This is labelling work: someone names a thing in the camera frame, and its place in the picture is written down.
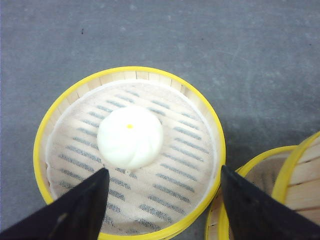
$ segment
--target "white mesh liner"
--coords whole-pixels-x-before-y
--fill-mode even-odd
[[[131,105],[159,118],[164,145],[152,164],[128,172],[104,161],[97,131],[110,112]],[[145,80],[108,83],[74,102],[55,125],[46,146],[50,191],[57,198],[105,165],[110,186],[101,231],[121,236],[159,231],[206,197],[214,182],[214,145],[204,118],[177,90]]]

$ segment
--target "steamer basket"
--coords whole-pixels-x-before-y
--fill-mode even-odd
[[[271,195],[281,167],[295,148],[296,146],[284,146],[263,152],[240,167],[237,172],[262,191]],[[206,240],[234,239],[229,228],[221,191],[218,192],[211,204],[204,238]]]
[[[272,197],[320,225],[320,132],[303,141],[285,161]]]
[[[164,145],[151,165],[129,172],[103,161],[96,138],[103,118],[131,105],[159,118]],[[103,166],[109,169],[100,240],[176,236],[213,199],[225,159],[223,130],[205,97],[171,73],[141,66],[104,70],[72,85],[45,114],[33,149],[47,204]]]

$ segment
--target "gray floor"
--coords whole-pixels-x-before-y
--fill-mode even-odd
[[[1,228],[44,206],[33,172],[51,103],[92,73],[169,71],[212,103],[234,169],[320,130],[318,0],[1,1]],[[175,239],[203,239],[206,214]]]

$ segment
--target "gray concrete surface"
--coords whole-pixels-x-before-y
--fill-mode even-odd
[[[320,130],[319,63],[317,0],[2,0],[1,228],[45,205],[37,127],[83,77],[126,65],[182,77],[215,108],[235,169]],[[203,239],[205,218],[175,239]]]

